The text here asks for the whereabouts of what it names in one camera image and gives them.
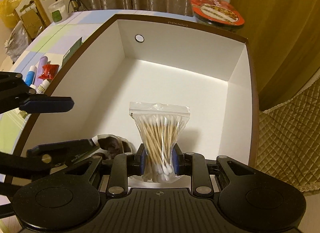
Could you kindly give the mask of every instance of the yellow plastic bag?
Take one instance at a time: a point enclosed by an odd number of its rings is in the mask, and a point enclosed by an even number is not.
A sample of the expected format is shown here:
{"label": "yellow plastic bag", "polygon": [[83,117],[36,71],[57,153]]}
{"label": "yellow plastic bag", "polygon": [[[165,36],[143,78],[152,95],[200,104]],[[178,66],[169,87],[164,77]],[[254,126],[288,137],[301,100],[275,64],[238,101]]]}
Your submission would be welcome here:
{"label": "yellow plastic bag", "polygon": [[0,3],[0,17],[4,25],[8,28],[14,28],[18,19],[14,16],[13,11],[18,7],[22,0],[3,0]]}

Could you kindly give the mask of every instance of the purple tube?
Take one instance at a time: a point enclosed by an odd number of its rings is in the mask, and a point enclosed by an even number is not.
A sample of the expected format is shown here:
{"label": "purple tube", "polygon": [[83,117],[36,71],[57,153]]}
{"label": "purple tube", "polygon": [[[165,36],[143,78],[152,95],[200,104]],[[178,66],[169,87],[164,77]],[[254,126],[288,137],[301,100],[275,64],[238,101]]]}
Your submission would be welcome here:
{"label": "purple tube", "polygon": [[38,78],[42,73],[43,73],[43,66],[48,64],[48,58],[46,56],[42,56],[39,60],[39,65],[36,73],[36,79],[35,82],[33,83],[36,87],[38,87],[42,82],[43,79]]}

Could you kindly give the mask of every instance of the food packaging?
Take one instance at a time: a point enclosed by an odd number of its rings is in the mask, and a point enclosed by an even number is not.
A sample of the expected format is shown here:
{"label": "food packaging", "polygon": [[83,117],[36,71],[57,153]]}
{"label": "food packaging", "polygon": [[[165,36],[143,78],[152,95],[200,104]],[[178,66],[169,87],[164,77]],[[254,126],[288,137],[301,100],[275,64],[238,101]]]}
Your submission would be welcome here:
{"label": "food packaging", "polygon": [[43,73],[38,78],[52,80],[57,73],[59,65],[46,64],[42,68]]}
{"label": "food packaging", "polygon": [[13,62],[16,62],[30,43],[31,40],[28,37],[27,31],[22,21],[19,21],[12,30],[9,39],[4,43],[5,53],[10,56]]}
{"label": "food packaging", "polygon": [[135,120],[147,160],[141,180],[174,182],[172,149],[190,118],[186,106],[130,102],[130,116]]}
{"label": "food packaging", "polygon": [[235,32],[244,26],[244,19],[224,0],[190,0],[197,22]]}
{"label": "food packaging", "polygon": [[127,139],[113,134],[101,134],[92,138],[99,149],[93,155],[99,155],[103,160],[113,160],[118,154],[133,152],[133,145]]}

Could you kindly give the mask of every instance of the white box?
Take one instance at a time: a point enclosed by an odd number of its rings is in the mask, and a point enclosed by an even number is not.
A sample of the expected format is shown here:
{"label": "white box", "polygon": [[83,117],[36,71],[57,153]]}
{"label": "white box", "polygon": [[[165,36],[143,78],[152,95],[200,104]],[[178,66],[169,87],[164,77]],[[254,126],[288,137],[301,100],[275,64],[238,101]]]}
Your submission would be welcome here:
{"label": "white box", "polygon": [[[137,34],[144,42],[135,40]],[[135,101],[190,107],[178,139],[183,152],[254,165],[255,76],[246,39],[234,33],[164,17],[115,15],[76,51],[47,93],[71,96],[75,106],[31,117],[18,142],[26,142],[22,156],[39,144],[98,134],[121,136],[137,149],[141,138],[129,116]]]}

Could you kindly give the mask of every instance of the cotton swab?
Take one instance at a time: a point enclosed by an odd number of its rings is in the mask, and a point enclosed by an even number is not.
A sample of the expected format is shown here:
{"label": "cotton swab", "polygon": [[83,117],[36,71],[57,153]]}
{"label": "cotton swab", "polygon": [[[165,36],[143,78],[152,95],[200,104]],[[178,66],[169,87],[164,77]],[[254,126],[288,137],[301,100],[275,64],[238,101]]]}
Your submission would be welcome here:
{"label": "cotton swab", "polygon": [[138,116],[136,123],[148,155],[143,180],[169,181],[174,174],[172,147],[184,128],[182,116],[145,114]]}

